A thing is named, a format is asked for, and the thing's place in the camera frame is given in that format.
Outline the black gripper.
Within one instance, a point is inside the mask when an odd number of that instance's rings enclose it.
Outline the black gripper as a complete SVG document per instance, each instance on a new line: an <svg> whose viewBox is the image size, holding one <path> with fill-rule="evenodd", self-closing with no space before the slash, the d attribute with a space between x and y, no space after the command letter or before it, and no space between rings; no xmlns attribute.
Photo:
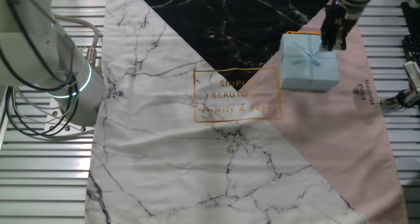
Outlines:
<svg viewBox="0 0 420 224"><path fill-rule="evenodd" d="M321 27L321 51L344 51L347 47L342 32L349 32L358 18L346 18L347 10L336 1L325 6L325 19Z"/></svg>

